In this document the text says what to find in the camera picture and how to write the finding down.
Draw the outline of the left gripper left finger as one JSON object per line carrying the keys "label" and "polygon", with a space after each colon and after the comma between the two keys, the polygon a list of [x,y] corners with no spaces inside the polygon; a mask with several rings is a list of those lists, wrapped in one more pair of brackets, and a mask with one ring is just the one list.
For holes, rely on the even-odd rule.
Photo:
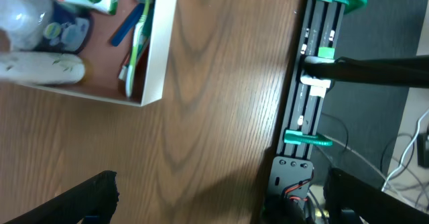
{"label": "left gripper left finger", "polygon": [[102,171],[8,224],[110,223],[119,202],[116,175]]}

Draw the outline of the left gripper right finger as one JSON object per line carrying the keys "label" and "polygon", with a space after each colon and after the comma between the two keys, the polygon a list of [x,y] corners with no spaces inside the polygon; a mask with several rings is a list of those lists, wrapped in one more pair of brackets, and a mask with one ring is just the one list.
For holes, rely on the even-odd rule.
{"label": "left gripper right finger", "polygon": [[324,184],[326,210],[330,223],[428,224],[423,213],[371,185],[331,168]]}

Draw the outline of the white lotion tube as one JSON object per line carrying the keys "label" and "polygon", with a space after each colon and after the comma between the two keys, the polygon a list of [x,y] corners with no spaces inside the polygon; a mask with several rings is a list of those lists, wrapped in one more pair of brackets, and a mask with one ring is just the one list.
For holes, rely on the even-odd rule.
{"label": "white lotion tube", "polygon": [[84,62],[73,54],[1,53],[1,80],[34,85],[63,85],[81,81],[85,73]]}

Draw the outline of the green white toothbrush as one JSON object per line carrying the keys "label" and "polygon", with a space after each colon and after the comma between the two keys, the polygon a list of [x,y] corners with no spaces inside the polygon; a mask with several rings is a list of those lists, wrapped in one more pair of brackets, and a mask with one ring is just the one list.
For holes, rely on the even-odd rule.
{"label": "green white toothbrush", "polygon": [[131,47],[131,54],[129,57],[129,64],[125,78],[125,94],[128,98],[131,97],[133,92],[133,83],[135,77],[135,69],[145,47],[148,45],[148,40],[151,34],[151,25],[154,14],[154,0],[138,0],[143,3],[144,9],[139,21],[134,27],[133,42]]}

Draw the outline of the blue hand sanitizer bottle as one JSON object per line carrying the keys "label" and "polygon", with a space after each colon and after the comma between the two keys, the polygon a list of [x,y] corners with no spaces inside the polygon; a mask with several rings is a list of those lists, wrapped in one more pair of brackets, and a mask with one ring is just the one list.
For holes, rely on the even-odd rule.
{"label": "blue hand sanitizer bottle", "polygon": [[77,54],[92,29],[89,13],[57,0],[1,0],[1,30],[18,50]]}

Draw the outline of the teal white toothpaste tube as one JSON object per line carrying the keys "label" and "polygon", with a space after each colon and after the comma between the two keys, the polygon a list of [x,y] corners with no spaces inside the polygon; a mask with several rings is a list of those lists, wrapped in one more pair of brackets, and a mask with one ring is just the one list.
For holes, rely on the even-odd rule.
{"label": "teal white toothpaste tube", "polygon": [[137,0],[139,3],[122,23],[111,40],[113,46],[118,46],[128,32],[133,29],[131,49],[122,64],[118,79],[125,82],[126,95],[133,88],[135,70],[141,56],[149,45],[151,28],[154,17],[154,0]]}

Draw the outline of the blue disposable razor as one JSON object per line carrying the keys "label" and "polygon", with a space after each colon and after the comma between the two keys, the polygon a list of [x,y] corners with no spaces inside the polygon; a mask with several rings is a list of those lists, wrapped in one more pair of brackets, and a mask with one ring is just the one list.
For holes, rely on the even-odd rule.
{"label": "blue disposable razor", "polygon": [[113,35],[111,39],[111,45],[117,47],[122,41],[123,38],[128,34],[130,29],[134,27],[139,21],[141,15],[143,14],[144,4],[137,4],[131,13],[127,16],[125,21],[121,24],[119,29]]}

